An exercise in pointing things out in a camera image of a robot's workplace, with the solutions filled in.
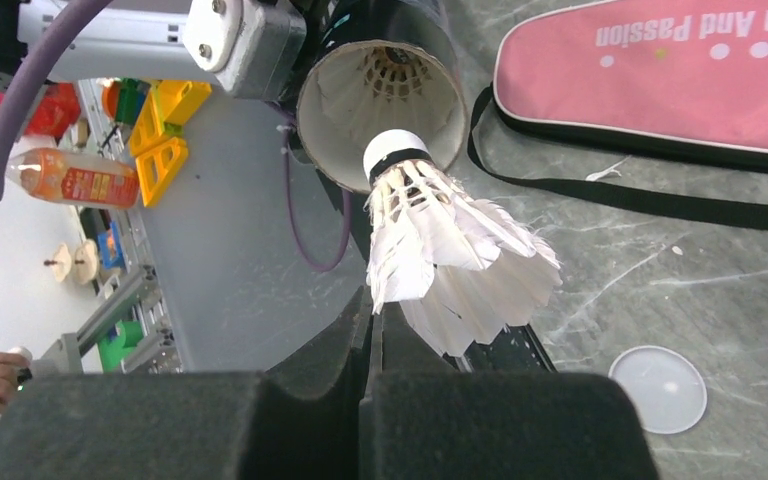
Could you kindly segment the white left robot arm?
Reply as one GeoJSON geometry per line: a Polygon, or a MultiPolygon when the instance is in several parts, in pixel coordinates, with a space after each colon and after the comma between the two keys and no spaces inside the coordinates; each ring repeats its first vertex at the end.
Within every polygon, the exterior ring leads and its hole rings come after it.
{"type": "Polygon", "coordinates": [[[120,8],[114,3],[84,27],[48,78],[198,80],[203,71],[182,43],[185,22],[183,13],[120,8]]]}

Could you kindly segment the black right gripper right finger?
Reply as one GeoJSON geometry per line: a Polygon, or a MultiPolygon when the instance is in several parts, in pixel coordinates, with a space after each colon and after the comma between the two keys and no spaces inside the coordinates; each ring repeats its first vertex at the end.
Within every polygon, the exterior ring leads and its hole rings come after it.
{"type": "Polygon", "coordinates": [[[360,403],[364,479],[655,479],[623,389],[592,373],[455,370],[408,326],[376,316],[360,403]]]}

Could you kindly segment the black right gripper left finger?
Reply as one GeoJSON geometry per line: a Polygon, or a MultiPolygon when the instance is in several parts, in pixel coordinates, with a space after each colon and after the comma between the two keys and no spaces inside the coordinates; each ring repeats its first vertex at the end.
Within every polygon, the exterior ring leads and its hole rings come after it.
{"type": "Polygon", "coordinates": [[[371,299],[267,371],[70,375],[0,425],[0,479],[353,479],[371,299]]]}

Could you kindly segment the black shuttlecock tube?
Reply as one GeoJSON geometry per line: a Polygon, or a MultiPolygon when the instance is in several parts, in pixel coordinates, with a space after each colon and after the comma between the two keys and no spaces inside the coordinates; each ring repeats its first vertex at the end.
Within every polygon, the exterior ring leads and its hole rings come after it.
{"type": "Polygon", "coordinates": [[[469,109],[440,1],[340,1],[297,101],[309,158],[345,190],[371,186],[362,155],[378,134],[416,134],[443,171],[466,141],[469,109]]]}

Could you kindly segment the pink racket bag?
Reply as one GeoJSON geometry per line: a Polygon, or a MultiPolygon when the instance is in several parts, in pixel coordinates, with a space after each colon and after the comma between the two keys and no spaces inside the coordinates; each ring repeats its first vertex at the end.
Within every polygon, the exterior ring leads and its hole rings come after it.
{"type": "Polygon", "coordinates": [[[561,143],[768,174],[768,1],[597,1],[502,39],[488,107],[561,143]]]}

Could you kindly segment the translucent tube lid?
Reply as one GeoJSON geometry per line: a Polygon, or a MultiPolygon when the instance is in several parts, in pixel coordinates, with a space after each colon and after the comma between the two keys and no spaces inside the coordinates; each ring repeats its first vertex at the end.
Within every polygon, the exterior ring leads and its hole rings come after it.
{"type": "Polygon", "coordinates": [[[666,347],[641,345],[624,351],[612,362],[608,377],[623,388],[648,433],[686,432],[707,411],[703,376],[687,358],[666,347]]]}

